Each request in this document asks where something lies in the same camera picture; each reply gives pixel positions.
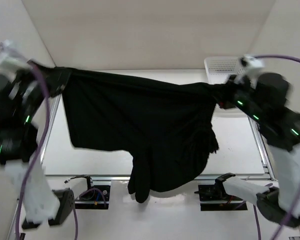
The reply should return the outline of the black shorts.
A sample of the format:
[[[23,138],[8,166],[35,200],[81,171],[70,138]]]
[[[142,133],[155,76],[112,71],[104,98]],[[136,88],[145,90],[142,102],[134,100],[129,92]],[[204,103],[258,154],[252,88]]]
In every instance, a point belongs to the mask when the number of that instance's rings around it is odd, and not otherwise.
[[[194,180],[219,149],[216,105],[233,83],[174,84],[69,67],[44,68],[50,94],[61,95],[44,153],[51,174],[103,170],[132,159],[128,192],[143,203]]]

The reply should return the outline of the aluminium frame rail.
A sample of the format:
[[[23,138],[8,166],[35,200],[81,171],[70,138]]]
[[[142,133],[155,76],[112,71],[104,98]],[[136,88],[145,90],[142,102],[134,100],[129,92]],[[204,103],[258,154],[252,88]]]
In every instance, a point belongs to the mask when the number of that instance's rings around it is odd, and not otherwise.
[[[67,133],[52,131],[43,163],[49,175],[129,175],[138,202],[199,176],[218,142],[211,97],[71,94],[58,108]]]

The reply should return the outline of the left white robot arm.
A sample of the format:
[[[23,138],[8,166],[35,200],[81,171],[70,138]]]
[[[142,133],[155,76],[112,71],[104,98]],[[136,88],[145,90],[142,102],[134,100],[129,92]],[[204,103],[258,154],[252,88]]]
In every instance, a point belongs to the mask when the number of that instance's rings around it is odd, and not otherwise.
[[[32,120],[41,105],[60,95],[71,71],[45,67],[21,55],[10,41],[0,42],[0,166],[19,195],[18,208],[25,210],[17,228],[63,224],[75,206],[74,192],[52,190],[42,168],[44,138]]]

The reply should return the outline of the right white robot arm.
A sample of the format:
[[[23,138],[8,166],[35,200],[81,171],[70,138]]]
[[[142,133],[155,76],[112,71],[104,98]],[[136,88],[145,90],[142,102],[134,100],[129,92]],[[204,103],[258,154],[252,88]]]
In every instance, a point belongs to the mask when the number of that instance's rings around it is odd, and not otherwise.
[[[278,187],[249,183],[232,173],[215,180],[220,200],[238,197],[256,206],[270,222],[300,226],[300,113],[287,108],[291,84],[281,75],[265,72],[262,56],[239,59],[242,73],[231,75],[218,100],[222,109],[238,108],[258,124],[276,162]]]

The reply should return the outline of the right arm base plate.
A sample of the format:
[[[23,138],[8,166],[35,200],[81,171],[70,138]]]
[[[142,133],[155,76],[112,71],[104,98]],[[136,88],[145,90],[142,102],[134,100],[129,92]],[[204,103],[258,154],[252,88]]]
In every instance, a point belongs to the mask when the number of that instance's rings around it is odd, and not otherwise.
[[[248,209],[244,200],[226,193],[224,180],[218,177],[213,184],[200,184],[194,192],[198,195],[201,211],[246,211]]]

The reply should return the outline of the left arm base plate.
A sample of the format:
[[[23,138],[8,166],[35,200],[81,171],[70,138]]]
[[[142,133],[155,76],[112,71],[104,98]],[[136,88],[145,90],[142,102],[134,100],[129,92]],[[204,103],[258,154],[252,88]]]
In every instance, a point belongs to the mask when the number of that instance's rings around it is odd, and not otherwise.
[[[77,175],[64,181],[64,188],[72,189],[75,208],[86,210],[107,210],[109,208],[111,185],[93,181],[89,175]]]

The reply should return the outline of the white perforated plastic basket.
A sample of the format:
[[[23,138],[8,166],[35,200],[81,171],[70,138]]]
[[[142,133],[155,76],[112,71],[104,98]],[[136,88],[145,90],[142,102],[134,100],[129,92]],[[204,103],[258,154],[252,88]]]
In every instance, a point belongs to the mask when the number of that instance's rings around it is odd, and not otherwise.
[[[207,82],[210,85],[224,84],[230,75],[239,75],[243,72],[237,56],[214,56],[204,60]],[[215,115],[223,118],[246,118],[238,108],[221,109],[215,107]]]

